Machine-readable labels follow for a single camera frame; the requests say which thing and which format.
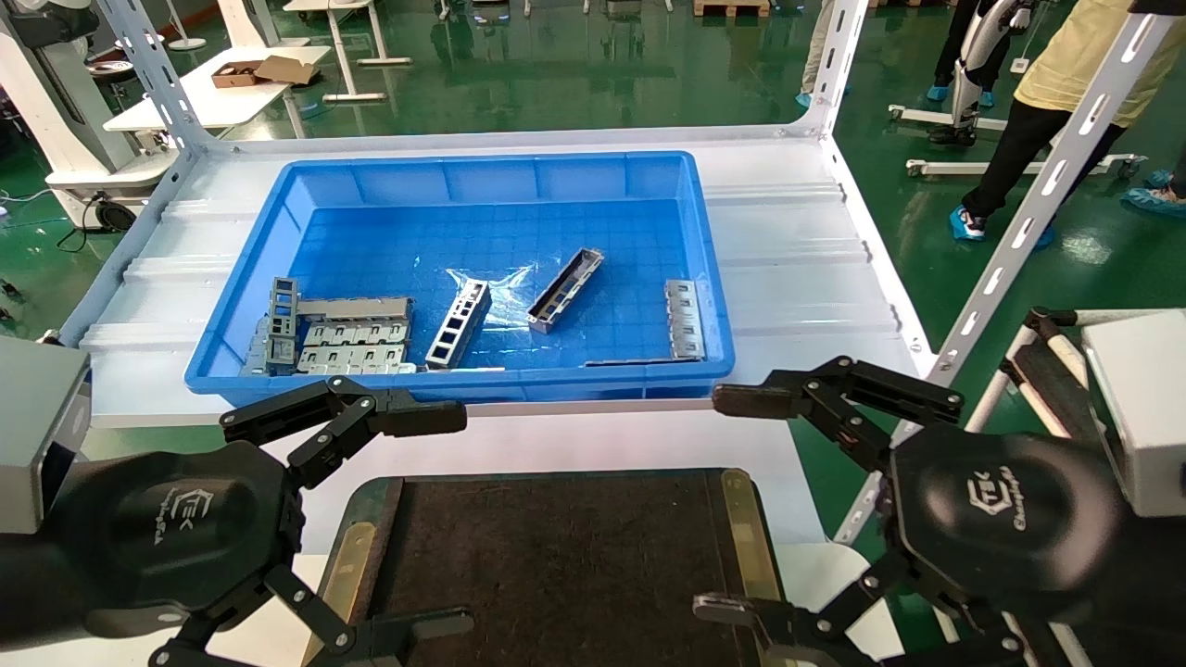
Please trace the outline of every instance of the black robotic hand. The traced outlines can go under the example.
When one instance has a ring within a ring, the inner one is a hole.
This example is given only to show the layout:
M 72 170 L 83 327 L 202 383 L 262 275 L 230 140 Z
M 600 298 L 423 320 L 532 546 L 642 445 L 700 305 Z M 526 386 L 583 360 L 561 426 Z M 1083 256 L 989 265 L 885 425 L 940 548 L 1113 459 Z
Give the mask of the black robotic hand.
M 849 401 L 923 428 L 892 447 Z M 861 468 L 884 474 L 886 554 L 818 612 L 716 593 L 694 601 L 701 618 L 752 628 L 773 656 L 825 667 L 1020 666 L 1025 643 L 1002 611 L 1066 623 L 1166 615 L 1134 614 L 1149 595 L 1133 573 L 1177 571 L 1181 520 L 1137 517 L 1098 444 L 964 432 L 955 426 L 959 394 L 848 357 L 776 370 L 757 387 L 721 385 L 713 404 L 734 417 L 803 417 Z M 844 631 L 898 585 L 976 635 L 881 662 L 863 655 Z
M 321 640 L 312 666 L 402 665 L 419 639 L 468 630 L 461 608 L 347 625 L 292 572 L 312 489 L 375 436 L 451 433 L 458 402 L 420 404 L 331 377 L 224 414 L 227 446 L 71 468 L 42 529 L 0 535 L 0 647 L 128 637 L 184 622 L 155 667 L 243 667 L 204 652 L 279 597 Z M 325 424 L 288 457 L 260 450 Z

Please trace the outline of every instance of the yellow shirt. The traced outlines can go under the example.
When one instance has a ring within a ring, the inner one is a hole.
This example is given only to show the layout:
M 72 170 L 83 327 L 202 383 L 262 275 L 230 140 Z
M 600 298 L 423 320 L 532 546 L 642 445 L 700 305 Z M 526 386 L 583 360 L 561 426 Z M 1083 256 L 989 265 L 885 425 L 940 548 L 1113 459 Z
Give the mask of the yellow shirt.
M 1040 109 L 1073 112 L 1128 18 L 1133 0 L 1079 0 L 1050 45 L 1029 66 L 1014 97 Z M 1112 122 L 1128 127 L 1144 112 L 1186 44 L 1186 19 L 1178 19 L 1121 103 Z

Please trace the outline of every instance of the printed logo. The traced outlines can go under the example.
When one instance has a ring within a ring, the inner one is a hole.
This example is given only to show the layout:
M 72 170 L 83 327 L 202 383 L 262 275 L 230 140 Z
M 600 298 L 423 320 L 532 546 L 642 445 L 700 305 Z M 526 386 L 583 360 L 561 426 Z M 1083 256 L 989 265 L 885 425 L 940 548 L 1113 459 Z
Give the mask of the printed logo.
M 192 531 L 193 520 L 202 519 L 210 513 L 210 501 L 215 495 L 204 489 L 193 489 L 181 495 L 177 495 L 178 488 L 173 487 L 165 494 L 165 500 L 160 501 L 160 510 L 157 513 L 157 531 L 153 533 L 153 546 L 165 541 L 165 531 L 168 529 L 168 521 L 176 521 L 180 514 L 181 522 L 178 531 Z
M 973 472 L 968 479 L 968 502 L 989 516 L 1013 508 L 1013 528 L 1025 531 L 1026 496 L 1021 493 L 1021 483 L 1008 465 L 1000 466 L 999 472 L 999 478 L 991 472 Z

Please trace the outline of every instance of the blue plastic bin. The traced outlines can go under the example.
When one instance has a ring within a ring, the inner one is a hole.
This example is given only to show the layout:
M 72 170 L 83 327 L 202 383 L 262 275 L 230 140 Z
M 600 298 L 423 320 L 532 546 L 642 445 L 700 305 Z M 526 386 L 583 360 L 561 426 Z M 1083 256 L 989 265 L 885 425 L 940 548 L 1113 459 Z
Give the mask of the blue plastic bin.
M 605 263 L 548 335 L 527 311 L 582 247 Z M 733 368 L 733 339 L 691 155 L 597 153 L 299 161 L 272 188 L 227 281 L 185 383 L 243 406 L 320 376 L 238 373 L 272 281 L 302 299 L 412 297 L 406 361 L 422 364 L 467 278 L 493 303 L 460 361 L 480 373 L 357 375 L 375 389 L 465 402 L 687 398 Z M 670 356 L 664 282 L 694 280 L 707 356 L 676 364 L 582 368 Z

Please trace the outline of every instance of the black mat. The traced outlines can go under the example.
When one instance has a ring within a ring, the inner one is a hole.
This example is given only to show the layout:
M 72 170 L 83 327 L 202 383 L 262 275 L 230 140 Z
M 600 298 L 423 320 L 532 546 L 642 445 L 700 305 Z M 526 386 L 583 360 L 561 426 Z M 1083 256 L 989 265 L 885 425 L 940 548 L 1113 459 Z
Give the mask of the black mat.
M 742 592 L 721 472 L 409 478 L 370 612 L 473 610 L 414 667 L 759 665 L 748 630 L 691 615 Z

